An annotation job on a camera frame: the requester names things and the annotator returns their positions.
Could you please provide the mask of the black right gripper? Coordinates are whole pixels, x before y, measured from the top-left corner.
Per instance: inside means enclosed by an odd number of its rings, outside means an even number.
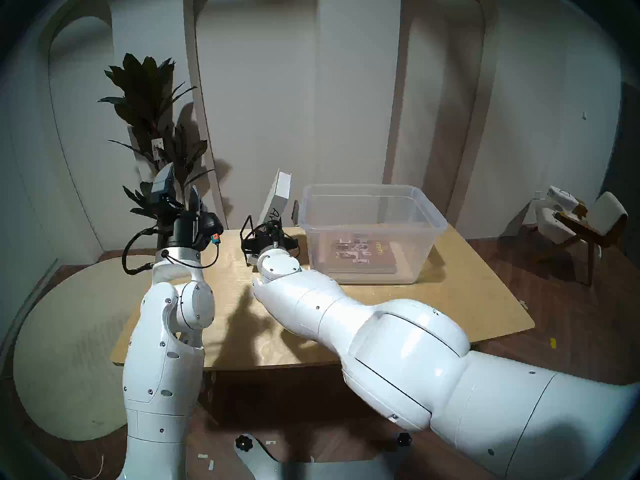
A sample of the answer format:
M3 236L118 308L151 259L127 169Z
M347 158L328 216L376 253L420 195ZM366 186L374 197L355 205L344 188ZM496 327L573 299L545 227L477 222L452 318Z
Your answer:
M298 240L284 231L282 223L262 223L242 236L242 252L247 265L257 265L261 253L274 248L297 251L295 257L300 254Z

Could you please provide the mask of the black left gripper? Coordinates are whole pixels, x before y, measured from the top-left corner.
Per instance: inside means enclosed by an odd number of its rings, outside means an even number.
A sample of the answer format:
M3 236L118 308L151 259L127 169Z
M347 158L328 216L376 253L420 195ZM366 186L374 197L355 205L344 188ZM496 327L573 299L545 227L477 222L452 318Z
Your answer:
M158 252L171 247L202 252L214 235L224 232L217 215L202 209L202 199L195 185L189 190L187 210L155 209L154 214L157 218Z

